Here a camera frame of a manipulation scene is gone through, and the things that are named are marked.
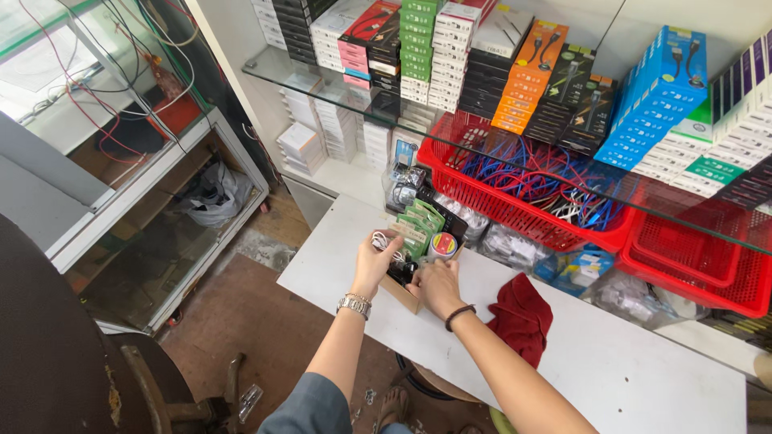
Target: foot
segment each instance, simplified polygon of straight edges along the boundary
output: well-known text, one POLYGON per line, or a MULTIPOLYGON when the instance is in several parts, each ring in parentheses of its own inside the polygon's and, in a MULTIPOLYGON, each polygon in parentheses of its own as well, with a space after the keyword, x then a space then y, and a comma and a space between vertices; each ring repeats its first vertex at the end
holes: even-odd
POLYGON ((461 431, 459 431, 459 434, 483 434, 483 431, 474 425, 467 425, 461 428, 461 431))
POLYGON ((378 413, 378 420, 381 421, 380 428, 392 423, 400 423, 400 417, 405 417, 405 407, 408 404, 408 391, 402 387, 393 387, 386 392, 386 396, 381 403, 381 411, 378 413))

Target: pink product box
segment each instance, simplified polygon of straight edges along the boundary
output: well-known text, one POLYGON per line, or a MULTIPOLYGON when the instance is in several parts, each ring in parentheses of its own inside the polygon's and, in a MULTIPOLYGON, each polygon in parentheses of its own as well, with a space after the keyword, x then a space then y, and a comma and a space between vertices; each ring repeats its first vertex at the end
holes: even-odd
POLYGON ((369 74, 370 71, 367 69, 367 62, 358 62, 355 60, 351 60, 348 58, 340 58, 340 63, 343 64, 343 68, 351 68, 353 70, 360 71, 361 73, 369 74))
POLYGON ((368 89, 368 90, 370 89, 370 82, 367 81, 367 80, 362 80, 359 77, 355 77, 355 76, 350 76, 348 74, 344 74, 343 75, 343 81, 345 83, 356 84, 357 86, 363 87, 364 89, 368 89))
POLYGON ((367 58, 367 50, 363 46, 338 40, 338 49, 340 50, 340 57, 351 55, 352 57, 367 58))

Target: tape roll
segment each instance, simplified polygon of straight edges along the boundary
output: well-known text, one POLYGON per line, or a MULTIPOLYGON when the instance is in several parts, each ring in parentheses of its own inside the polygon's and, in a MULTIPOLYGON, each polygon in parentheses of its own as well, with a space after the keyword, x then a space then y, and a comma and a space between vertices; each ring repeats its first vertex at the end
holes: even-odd
POLYGON ((446 261, 455 255, 455 251, 458 248, 459 244, 452 235, 447 232, 437 232, 432 236, 432 241, 429 243, 429 248, 426 252, 426 257, 431 262, 434 262, 435 259, 446 261))

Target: hand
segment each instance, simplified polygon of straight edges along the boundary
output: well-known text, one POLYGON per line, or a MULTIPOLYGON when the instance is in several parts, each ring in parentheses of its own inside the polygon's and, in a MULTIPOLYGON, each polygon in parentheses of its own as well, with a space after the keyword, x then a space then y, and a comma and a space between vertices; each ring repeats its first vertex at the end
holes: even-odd
MULTIPOLYGON (((402 247, 403 241, 402 237, 397 236, 389 243, 386 250, 380 252, 371 243, 373 233, 375 232, 370 232, 370 235, 359 245, 357 272, 354 274, 354 283, 351 285, 351 293, 361 295, 370 301, 375 297, 375 294, 378 292, 378 284, 386 275, 388 266, 391 263, 391 256, 402 247)), ((378 232, 383 233, 389 238, 397 235, 396 232, 387 229, 380 229, 378 232)))
POLYGON ((459 294, 459 263, 437 259, 413 275, 406 286, 436 317, 446 320, 457 309, 466 306, 459 294))

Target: white table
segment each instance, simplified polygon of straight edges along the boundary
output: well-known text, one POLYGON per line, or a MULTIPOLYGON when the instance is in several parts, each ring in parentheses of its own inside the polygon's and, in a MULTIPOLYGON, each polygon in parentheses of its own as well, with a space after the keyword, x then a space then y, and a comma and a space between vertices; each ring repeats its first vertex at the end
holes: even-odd
MULTIPOLYGON (((278 283, 334 314, 354 277, 357 245, 387 219, 340 195, 278 283)), ((514 271, 469 250, 459 262, 463 300, 491 320, 486 306, 514 271)), ((544 283, 533 285, 554 315, 538 371, 599 432, 746 432, 741 373, 544 283)), ((414 315, 381 289, 365 333, 499 407, 464 347, 427 310, 414 315)))

